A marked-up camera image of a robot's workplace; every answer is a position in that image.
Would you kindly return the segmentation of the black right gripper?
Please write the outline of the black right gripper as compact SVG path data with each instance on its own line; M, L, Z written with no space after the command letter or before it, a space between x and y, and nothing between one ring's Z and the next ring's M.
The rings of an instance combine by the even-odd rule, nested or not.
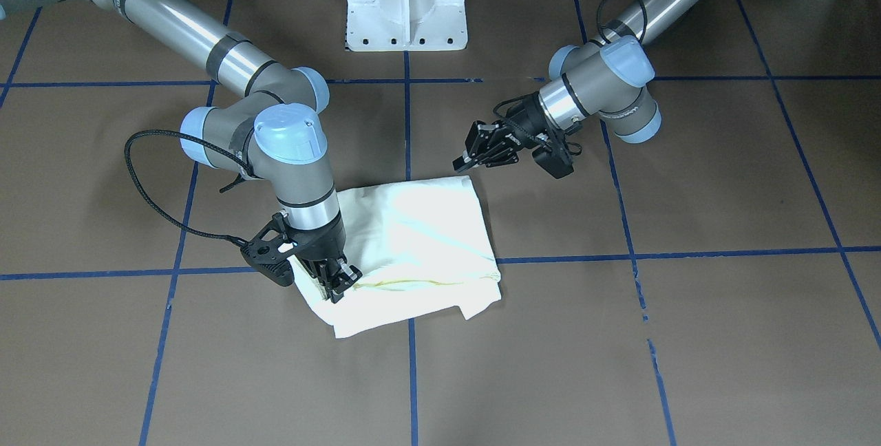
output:
M347 290L362 279L362 271L350 265L344 255L346 234L342 214L338 213L320 229L299 230L285 224L284 232L287 239L296 243L293 255L317 279L331 303L343 298L339 290Z

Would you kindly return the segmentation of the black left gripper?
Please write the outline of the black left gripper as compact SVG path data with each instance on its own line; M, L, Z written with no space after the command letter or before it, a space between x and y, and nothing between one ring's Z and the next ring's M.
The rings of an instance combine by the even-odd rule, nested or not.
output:
M538 92L504 100L493 108L493 114L498 119L491 124L472 123L465 150L452 162L454 172L516 164L520 160L518 152L533 151L547 130L558 132L566 139L562 130L554 129L549 123ZM570 144L566 142L566 145L572 153Z

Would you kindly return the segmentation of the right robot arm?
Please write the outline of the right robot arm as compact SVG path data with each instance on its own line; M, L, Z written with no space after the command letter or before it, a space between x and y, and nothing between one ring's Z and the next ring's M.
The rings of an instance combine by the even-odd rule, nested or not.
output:
M2 15L69 0L2 0ZM226 108L198 107L180 130L182 150L207 167L236 172L236 183L266 180L279 213L255 238L222 239L277 285L289 286L296 268L338 302L361 271L344 254L344 226L328 160L320 113L328 86L310 67L286 69L248 38L188 0L83 0L114 11L200 66L212 85L239 97Z

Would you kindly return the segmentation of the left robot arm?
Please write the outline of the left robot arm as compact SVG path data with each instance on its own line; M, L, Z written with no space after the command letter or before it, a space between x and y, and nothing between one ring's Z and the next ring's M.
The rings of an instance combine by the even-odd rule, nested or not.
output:
M549 82L538 91L500 102L491 123L475 122L454 171L515 164L522 150L560 179L573 172L581 145L569 136L598 116L627 144L641 144L660 129L663 116L648 91L655 71L645 45L700 0L633 0L616 19L597 13L597 35L584 45L561 47L549 63Z

